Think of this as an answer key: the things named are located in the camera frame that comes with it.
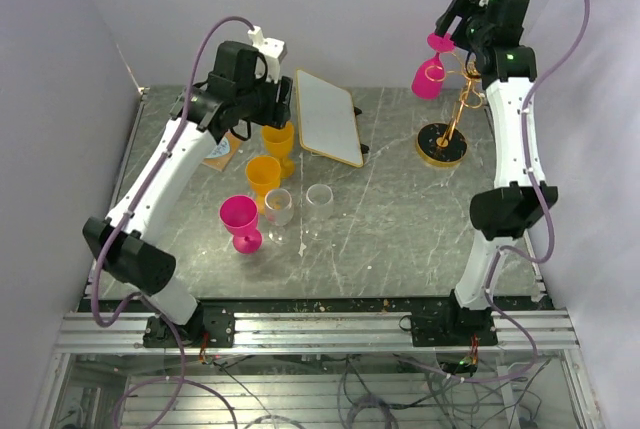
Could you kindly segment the clear wine glass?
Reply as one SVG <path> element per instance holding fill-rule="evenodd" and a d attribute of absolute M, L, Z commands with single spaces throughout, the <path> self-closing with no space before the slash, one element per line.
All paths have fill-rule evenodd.
<path fill-rule="evenodd" d="M 265 217 L 269 223 L 269 238 L 277 244 L 284 244 L 286 226 L 294 216 L 292 196 L 286 189 L 277 188 L 266 194 L 264 202 Z"/>
<path fill-rule="evenodd" d="M 326 184 L 311 185 L 305 194 L 307 208 L 306 233 L 313 239 L 320 239 L 327 220 L 333 214 L 334 196 Z"/>

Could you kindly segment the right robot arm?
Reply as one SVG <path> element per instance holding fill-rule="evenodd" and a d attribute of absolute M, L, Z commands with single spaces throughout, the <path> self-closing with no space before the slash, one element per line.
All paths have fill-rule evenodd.
<path fill-rule="evenodd" d="M 466 84 L 448 123 L 430 123 L 416 137 L 416 150 L 429 164 L 451 167 L 467 152 L 458 128 L 469 98 L 488 105 L 496 166 L 493 187 L 472 197 L 472 249 L 463 275 L 437 312 L 412 315 L 404 328 L 417 347 L 494 344 L 492 303 L 508 247 L 547 215 L 558 189 L 546 182 L 538 158 L 533 97 L 535 53 L 521 44 L 530 0 L 452 0 L 427 38 L 434 51 L 416 71 L 411 86 L 434 99 L 449 72 L 441 58 L 456 50 L 468 58 L 459 73 Z"/>

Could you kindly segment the orange wine glass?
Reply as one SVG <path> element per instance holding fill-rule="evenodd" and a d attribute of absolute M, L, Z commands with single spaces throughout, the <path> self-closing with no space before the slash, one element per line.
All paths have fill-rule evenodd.
<path fill-rule="evenodd" d="M 260 214 L 265 210 L 265 197 L 268 192 L 280 187 L 281 167 L 279 161 L 268 155 L 252 158 L 245 169 L 251 190 L 255 194 L 255 202 Z"/>
<path fill-rule="evenodd" d="M 292 176 L 295 171 L 295 164 L 291 159 L 295 135 L 293 123 L 287 121 L 281 129 L 263 126 L 261 135 L 267 153 L 279 161 L 281 177 L 286 179 Z"/>

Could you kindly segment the pink wine glass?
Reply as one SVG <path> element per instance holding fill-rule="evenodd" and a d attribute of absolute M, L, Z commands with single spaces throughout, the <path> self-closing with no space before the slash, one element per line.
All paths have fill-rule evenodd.
<path fill-rule="evenodd" d="M 455 45 L 450 33 L 444 36 L 431 33 L 427 36 L 426 43 L 434 51 L 434 55 L 416 70 L 411 90 L 420 99 L 432 100 L 439 96 L 447 77 L 447 71 L 440 56 L 453 52 Z"/>
<path fill-rule="evenodd" d="M 220 206 L 220 220 L 231 234 L 234 248 L 241 254 L 253 254 L 262 244 L 259 215 L 256 202 L 246 195 L 231 196 Z"/>

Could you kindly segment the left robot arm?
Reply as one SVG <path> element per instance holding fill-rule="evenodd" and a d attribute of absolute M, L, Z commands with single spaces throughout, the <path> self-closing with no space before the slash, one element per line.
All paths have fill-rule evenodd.
<path fill-rule="evenodd" d="M 126 195 L 107 216 L 84 224 L 94 274 L 107 272 L 164 316 L 149 334 L 154 346 L 171 338 L 192 346 L 205 333 L 202 304 L 177 277 L 175 257 L 156 245 L 164 223 L 195 170 L 240 122 L 281 129 L 290 120 L 293 82 L 281 73 L 286 53 L 283 41 L 258 35 L 249 44 L 221 43 L 206 81 L 187 87 Z"/>

